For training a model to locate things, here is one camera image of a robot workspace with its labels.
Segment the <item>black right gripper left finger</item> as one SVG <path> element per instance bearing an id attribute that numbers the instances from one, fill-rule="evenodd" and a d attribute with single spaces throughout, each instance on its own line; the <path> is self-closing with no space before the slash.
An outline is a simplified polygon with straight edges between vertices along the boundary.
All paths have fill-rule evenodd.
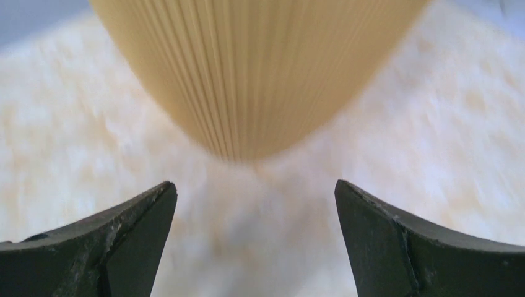
<path id="1" fill-rule="evenodd" d="M 169 181 L 110 209 L 1 243 L 2 296 L 150 296 L 177 201 Z"/>

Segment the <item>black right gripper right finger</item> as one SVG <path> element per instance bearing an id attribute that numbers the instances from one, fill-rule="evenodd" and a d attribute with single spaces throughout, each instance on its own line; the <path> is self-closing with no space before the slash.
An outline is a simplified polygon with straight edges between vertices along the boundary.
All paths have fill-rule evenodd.
<path id="1" fill-rule="evenodd" d="M 524 247 L 460 233 L 338 180 L 359 296 L 523 296 Z"/>

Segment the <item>yellow plastic trash bin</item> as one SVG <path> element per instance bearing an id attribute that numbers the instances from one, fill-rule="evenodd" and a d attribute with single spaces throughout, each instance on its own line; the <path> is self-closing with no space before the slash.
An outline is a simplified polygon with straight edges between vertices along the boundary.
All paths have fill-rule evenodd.
<path id="1" fill-rule="evenodd" d="M 92 1 L 152 98 L 202 148 L 269 157 L 359 96 L 427 1 Z"/>

